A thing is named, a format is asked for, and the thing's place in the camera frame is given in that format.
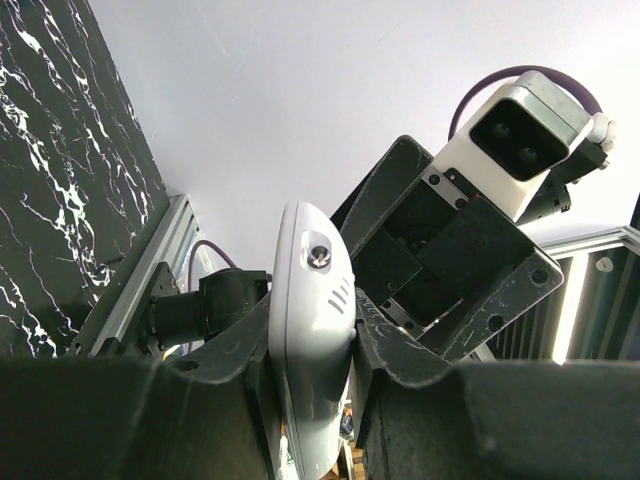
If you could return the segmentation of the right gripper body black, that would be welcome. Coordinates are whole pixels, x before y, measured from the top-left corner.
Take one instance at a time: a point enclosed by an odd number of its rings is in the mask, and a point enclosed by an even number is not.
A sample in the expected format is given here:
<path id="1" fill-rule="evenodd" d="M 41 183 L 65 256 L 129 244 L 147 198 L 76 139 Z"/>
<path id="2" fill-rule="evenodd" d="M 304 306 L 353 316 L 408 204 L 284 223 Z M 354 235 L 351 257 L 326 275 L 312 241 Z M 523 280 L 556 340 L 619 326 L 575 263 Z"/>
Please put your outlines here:
<path id="1" fill-rule="evenodd" d="M 396 302 L 429 326 L 529 253 L 527 237 L 457 171 L 429 169 L 352 262 L 377 306 Z"/>

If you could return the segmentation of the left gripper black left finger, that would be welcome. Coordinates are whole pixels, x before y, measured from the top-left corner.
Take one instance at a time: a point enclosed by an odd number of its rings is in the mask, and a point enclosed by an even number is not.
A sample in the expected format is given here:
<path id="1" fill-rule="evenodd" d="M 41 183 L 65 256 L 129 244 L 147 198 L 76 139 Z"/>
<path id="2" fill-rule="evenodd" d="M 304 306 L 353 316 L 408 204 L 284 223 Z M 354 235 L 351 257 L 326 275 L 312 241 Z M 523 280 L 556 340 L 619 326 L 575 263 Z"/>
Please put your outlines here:
<path id="1" fill-rule="evenodd" d="M 269 304 L 174 361 L 5 358 L 5 479 L 272 479 Z"/>

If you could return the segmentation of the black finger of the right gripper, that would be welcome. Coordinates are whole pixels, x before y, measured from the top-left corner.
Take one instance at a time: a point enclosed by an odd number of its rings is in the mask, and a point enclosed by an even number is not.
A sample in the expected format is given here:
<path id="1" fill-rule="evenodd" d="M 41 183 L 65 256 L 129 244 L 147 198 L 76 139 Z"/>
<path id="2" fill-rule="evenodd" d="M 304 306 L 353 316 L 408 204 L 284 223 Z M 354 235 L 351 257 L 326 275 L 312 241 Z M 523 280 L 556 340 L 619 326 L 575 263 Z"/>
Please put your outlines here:
<path id="1" fill-rule="evenodd" d="M 433 159 L 413 137 L 399 136 L 331 215 L 351 260 L 415 188 Z"/>
<path id="2" fill-rule="evenodd" d="M 475 289 L 418 342 L 449 363 L 468 357 L 515 319 L 562 285 L 559 264 L 535 248 Z"/>

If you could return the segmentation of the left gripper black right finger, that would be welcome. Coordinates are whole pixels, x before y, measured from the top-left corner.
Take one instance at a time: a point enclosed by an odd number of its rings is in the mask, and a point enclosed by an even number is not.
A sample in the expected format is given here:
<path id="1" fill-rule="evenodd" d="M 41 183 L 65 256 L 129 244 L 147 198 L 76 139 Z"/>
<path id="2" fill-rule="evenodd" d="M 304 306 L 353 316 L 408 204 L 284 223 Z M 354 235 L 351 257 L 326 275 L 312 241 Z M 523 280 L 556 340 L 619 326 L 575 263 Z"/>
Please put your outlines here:
<path id="1" fill-rule="evenodd" d="M 450 364 L 357 296 L 353 415 L 370 479 L 635 479 L 635 362 Z"/>

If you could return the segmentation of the white remote control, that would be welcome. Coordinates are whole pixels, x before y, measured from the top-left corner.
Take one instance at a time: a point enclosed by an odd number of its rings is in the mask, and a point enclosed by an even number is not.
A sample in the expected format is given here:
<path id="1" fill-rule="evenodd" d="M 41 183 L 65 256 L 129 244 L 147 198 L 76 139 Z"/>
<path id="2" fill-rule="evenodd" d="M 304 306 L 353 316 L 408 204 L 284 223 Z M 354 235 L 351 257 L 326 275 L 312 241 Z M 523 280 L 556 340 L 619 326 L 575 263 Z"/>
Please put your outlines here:
<path id="1" fill-rule="evenodd" d="M 270 291 L 268 349 L 301 479 L 322 478 L 339 456 L 355 316 L 355 277 L 338 229 L 310 203 L 287 204 Z"/>

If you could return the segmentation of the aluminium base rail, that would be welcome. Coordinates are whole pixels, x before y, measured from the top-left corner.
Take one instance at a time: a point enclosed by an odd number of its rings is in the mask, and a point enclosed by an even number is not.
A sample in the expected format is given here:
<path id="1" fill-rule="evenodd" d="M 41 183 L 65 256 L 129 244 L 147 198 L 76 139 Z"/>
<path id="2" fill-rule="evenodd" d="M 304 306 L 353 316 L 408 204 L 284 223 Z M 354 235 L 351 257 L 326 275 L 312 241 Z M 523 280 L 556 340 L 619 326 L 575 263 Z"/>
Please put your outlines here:
<path id="1" fill-rule="evenodd" d="M 131 275 L 119 283 L 122 289 L 117 299 L 112 303 L 105 299 L 98 302 L 67 353 L 95 356 L 108 340 L 123 340 L 137 311 L 144 307 L 143 298 L 157 267 L 166 263 L 172 276 L 178 277 L 198 231 L 188 197 L 171 197 L 169 207 Z"/>

